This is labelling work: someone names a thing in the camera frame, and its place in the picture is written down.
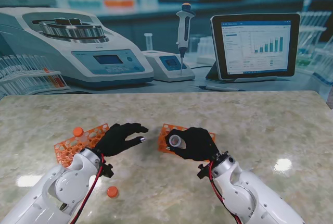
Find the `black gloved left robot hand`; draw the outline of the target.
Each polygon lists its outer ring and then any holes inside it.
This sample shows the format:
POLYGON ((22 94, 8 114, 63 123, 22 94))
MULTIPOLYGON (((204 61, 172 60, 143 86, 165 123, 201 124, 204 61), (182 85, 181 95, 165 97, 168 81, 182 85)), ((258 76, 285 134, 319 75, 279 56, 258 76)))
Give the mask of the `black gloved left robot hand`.
POLYGON ((126 140, 127 137, 135 133, 147 133, 148 131, 140 123, 126 123, 123 125, 116 123, 109 128, 92 151, 99 157, 102 155, 105 157, 118 155, 145 141, 143 136, 137 136, 131 140, 126 140))

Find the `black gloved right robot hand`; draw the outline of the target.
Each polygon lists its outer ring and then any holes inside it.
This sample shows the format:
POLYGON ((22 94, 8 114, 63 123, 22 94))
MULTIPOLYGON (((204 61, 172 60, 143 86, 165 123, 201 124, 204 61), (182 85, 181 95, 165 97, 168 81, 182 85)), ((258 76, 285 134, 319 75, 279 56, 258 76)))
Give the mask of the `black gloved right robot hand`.
POLYGON ((212 161, 216 158, 219 150, 211 138, 209 132, 203 128, 191 127, 185 131, 173 129, 165 137, 165 143, 170 151, 183 159, 191 159, 194 161, 212 161), (170 144, 171 136, 179 136, 186 144, 186 148, 174 147, 170 144))

